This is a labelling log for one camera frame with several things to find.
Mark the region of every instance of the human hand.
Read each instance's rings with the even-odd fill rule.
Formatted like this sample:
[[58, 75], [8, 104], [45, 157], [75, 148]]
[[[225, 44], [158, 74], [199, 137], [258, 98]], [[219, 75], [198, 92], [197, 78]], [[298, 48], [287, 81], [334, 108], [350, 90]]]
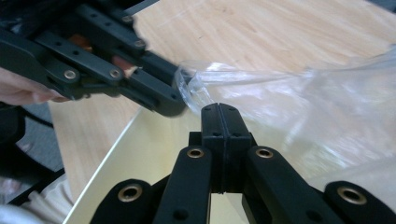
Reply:
[[0, 67], [0, 102], [8, 105], [29, 105], [48, 100], [62, 102], [67, 99], [57, 91]]

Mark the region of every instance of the transparent plastic film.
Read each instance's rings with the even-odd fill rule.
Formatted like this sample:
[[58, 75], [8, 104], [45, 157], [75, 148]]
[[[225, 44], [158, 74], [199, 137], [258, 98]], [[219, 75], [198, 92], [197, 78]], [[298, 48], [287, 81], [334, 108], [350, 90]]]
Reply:
[[306, 178], [396, 154], [396, 51], [300, 74], [183, 62], [177, 85], [191, 109], [224, 103], [258, 144], [278, 150]]

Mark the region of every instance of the wood grain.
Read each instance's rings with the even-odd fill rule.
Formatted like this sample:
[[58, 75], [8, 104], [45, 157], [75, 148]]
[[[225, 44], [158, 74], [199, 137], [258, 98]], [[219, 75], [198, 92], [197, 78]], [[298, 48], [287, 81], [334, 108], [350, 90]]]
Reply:
[[[243, 70], [345, 64], [396, 42], [395, 15], [361, 0], [162, 0], [135, 17], [149, 48], [173, 63], [201, 60]], [[96, 96], [50, 109], [76, 199], [137, 105]]]

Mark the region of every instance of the floor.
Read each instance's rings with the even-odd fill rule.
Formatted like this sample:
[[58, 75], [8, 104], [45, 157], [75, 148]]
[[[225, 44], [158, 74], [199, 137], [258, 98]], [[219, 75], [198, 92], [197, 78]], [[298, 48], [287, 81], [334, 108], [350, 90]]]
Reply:
[[[43, 120], [51, 121], [48, 104], [26, 105], [24, 108]], [[25, 136], [20, 140], [20, 142], [18, 142], [18, 146], [30, 157], [39, 161], [41, 164], [53, 171], [58, 171], [64, 167], [55, 131], [49, 127], [41, 125], [30, 119], [26, 119]], [[29, 187], [29, 185], [22, 184], [14, 193], [8, 194], [8, 190], [18, 188], [18, 183], [0, 179], [0, 192], [3, 191], [3, 194], [0, 194], [0, 204], [9, 202], [21, 192], [29, 189]]]
[[396, 0], [370, 0], [369, 2], [377, 4], [389, 11], [396, 12]]

